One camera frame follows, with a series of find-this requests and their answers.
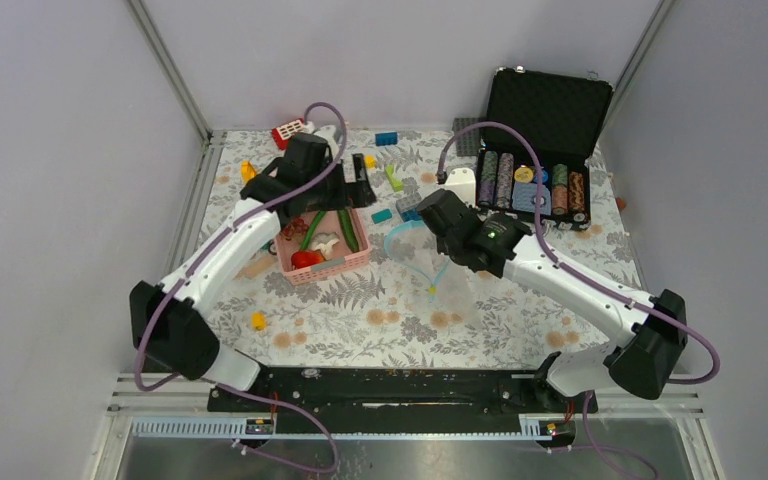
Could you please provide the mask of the white mushroom toy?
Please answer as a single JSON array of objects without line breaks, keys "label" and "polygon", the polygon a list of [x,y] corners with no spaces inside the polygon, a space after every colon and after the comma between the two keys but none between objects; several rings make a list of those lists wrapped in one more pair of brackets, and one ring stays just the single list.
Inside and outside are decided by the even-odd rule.
[{"label": "white mushroom toy", "polygon": [[340,243],[340,238],[336,233],[315,234],[310,244],[310,250],[319,250],[325,256],[326,261],[334,257],[334,248]]}]

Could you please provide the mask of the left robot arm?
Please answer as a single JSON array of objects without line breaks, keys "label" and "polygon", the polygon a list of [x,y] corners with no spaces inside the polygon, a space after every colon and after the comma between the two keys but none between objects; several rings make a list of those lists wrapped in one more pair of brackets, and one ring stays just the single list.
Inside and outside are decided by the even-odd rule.
[{"label": "left robot arm", "polygon": [[375,202],[363,155],[350,166],[346,179],[339,149],[323,134],[294,134],[188,260],[156,284],[138,282],[129,295],[135,370],[151,359],[173,375],[231,387],[245,410],[264,407],[271,387],[258,376],[260,363],[222,344],[207,319],[226,284],[292,220]]}]

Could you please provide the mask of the red pepper toy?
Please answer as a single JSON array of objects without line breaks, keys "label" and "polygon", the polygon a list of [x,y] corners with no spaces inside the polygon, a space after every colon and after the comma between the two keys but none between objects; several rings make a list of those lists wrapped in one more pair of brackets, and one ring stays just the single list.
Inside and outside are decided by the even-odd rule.
[{"label": "red pepper toy", "polygon": [[294,270],[312,267],[325,261],[325,256],[319,250],[300,250],[293,253],[290,257]]}]

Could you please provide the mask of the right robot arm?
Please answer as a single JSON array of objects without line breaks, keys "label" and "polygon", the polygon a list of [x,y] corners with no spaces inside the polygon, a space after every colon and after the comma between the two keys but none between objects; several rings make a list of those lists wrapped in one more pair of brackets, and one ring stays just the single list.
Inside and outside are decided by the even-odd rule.
[{"label": "right robot arm", "polygon": [[572,259],[545,250],[544,238],[504,213],[481,218],[454,193],[437,190],[418,207],[440,253],[474,272],[534,289],[587,320],[606,343],[573,353],[556,352],[535,374],[535,402],[557,412],[585,391],[620,387],[646,400],[661,396],[686,334],[660,319],[677,315],[684,301],[668,291],[653,296],[622,289]]}]

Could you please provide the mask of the clear zip top bag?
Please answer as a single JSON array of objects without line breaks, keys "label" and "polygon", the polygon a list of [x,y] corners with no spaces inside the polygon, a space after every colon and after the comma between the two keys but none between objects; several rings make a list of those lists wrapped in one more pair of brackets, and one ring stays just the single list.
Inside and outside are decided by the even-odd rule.
[{"label": "clear zip top bag", "polygon": [[450,324],[478,321],[469,271],[437,251],[437,237],[424,222],[413,220],[394,228],[383,247],[405,278],[406,305],[413,315],[433,323],[443,317]]}]

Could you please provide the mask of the green bean pod toy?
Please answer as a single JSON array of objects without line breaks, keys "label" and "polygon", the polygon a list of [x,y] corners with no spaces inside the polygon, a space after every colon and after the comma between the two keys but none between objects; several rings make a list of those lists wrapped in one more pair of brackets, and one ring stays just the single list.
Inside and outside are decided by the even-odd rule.
[{"label": "green bean pod toy", "polygon": [[348,249],[352,253],[359,252],[360,244],[358,242],[357,235],[355,233],[351,214],[347,209],[343,209],[337,212],[337,217],[338,217],[339,225],[341,228],[341,232],[343,234],[345,244],[347,245]]}]

